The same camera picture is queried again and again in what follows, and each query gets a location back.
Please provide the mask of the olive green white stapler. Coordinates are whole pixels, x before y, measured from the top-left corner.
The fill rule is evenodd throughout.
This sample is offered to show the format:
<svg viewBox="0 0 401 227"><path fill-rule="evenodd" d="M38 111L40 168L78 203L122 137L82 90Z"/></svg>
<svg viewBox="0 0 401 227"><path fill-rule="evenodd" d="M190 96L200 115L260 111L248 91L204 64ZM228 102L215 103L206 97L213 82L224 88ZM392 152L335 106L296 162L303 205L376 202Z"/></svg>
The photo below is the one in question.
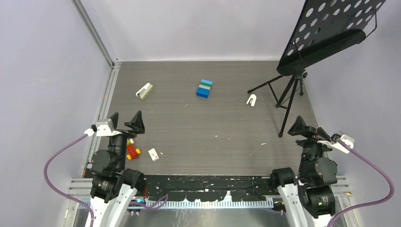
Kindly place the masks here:
<svg viewBox="0 0 401 227"><path fill-rule="evenodd" d="M150 83L145 84L141 89L136 92L136 97L145 100L149 93L153 90L154 86Z"/></svg>

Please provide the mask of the white staples box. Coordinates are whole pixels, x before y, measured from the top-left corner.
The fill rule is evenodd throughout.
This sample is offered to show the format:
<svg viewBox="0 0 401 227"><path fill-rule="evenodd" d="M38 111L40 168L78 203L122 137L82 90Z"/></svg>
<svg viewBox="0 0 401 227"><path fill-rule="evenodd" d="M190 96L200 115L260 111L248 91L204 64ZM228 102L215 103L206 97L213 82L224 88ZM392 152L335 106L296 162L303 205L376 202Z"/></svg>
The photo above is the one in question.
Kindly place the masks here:
<svg viewBox="0 0 401 227"><path fill-rule="evenodd" d="M159 155L158 155L158 153L156 152L156 150L155 150L154 148L150 149L150 150L148 151L148 153L149 153L149 155L150 155L152 161L157 161L157 160L159 160Z"/></svg>

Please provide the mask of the small white stapler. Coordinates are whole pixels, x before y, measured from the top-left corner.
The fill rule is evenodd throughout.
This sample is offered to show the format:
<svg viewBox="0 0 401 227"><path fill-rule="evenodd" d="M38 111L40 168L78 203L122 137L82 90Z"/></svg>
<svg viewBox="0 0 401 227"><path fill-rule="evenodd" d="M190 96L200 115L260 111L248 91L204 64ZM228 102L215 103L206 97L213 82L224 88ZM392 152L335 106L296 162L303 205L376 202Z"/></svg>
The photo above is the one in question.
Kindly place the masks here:
<svg viewBox="0 0 401 227"><path fill-rule="evenodd" d="M247 105L254 107L257 100L257 96L255 94L251 94L246 102Z"/></svg>

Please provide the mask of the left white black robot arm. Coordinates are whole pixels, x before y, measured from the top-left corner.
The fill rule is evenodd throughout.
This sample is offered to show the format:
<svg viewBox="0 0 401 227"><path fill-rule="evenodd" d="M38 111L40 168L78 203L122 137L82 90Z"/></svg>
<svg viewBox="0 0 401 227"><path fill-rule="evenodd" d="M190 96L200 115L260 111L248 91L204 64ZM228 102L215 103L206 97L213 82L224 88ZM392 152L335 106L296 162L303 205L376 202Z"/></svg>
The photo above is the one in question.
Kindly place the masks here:
<svg viewBox="0 0 401 227"><path fill-rule="evenodd" d="M128 130L117 128L119 114L115 112L101 119L86 130L88 136L108 137L107 149L100 149L91 157L90 172L93 174L90 191L87 227L117 227L134 196L145 190L144 174L125 167L127 141L145 133L142 112L125 122Z"/></svg>

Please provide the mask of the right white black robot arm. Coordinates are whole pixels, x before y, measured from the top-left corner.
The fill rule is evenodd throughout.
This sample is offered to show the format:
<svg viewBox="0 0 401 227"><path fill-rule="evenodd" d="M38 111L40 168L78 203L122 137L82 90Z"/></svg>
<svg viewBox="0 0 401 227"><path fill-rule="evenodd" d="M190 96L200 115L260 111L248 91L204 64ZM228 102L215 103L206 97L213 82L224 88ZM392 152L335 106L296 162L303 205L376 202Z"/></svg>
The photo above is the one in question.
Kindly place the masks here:
<svg viewBox="0 0 401 227"><path fill-rule="evenodd" d="M288 134L304 137L296 140L302 148L298 172L290 167L274 169L269 187L281 196L291 227L325 227L335 214L331 185L338 182L336 162L324 156L332 150L325 144L330 136L321 127L308 126L302 116L296 118Z"/></svg>

